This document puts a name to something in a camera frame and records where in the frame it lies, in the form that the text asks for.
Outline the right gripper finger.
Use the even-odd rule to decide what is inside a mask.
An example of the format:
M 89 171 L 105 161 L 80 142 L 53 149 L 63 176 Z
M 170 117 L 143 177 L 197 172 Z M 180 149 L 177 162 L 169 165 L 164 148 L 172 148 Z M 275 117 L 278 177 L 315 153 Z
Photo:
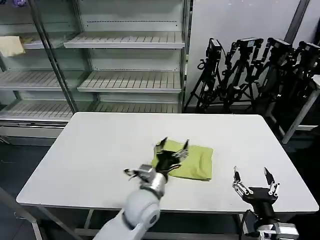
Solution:
M 244 196 L 248 196 L 251 193 L 251 190 L 248 189 L 241 181 L 240 173 L 236 166 L 233 167 L 232 187 L 241 198 L 243 198 Z
M 264 175 L 265 175 L 267 184 L 269 185 L 268 194 L 270 196 L 278 196 L 278 188 L 280 186 L 280 183 L 275 181 L 274 176 L 266 167 L 264 167 Z

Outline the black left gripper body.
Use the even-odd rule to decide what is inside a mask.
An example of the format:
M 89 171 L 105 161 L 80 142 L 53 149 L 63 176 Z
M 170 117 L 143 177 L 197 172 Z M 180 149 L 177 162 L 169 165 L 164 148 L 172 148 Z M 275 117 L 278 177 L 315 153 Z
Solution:
M 181 167 L 180 157 L 176 152 L 162 150 L 156 154 L 156 158 L 158 162 L 155 165 L 155 171 L 161 173 L 164 177 L 167 177 L 171 171 Z

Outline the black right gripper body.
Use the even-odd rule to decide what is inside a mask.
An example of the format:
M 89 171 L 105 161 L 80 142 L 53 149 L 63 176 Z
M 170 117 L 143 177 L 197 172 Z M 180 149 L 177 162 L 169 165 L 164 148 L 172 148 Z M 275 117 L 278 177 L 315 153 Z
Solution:
M 268 188 L 249 187 L 249 190 L 250 192 L 243 196 L 243 201 L 253 207 L 257 217 L 259 219 L 275 219 L 273 204 L 277 201 L 278 195 L 270 194 Z

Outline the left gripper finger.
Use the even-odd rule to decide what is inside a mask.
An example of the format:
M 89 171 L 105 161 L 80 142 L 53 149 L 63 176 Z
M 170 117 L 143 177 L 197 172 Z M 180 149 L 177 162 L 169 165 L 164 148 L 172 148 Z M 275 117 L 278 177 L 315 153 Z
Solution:
M 184 143 L 183 147 L 174 153 L 174 157 L 179 161 L 185 160 L 189 155 L 189 139 Z
M 158 142 L 158 143 L 155 145 L 155 147 L 154 147 L 154 152 L 155 152 L 155 153 L 159 153 L 159 152 L 161 152 L 161 151 L 164 149 L 165 144 L 166 144 L 166 142 L 167 142 L 167 139 L 168 139 L 168 137 L 165 137 L 164 139 L 162 139 L 160 142 Z

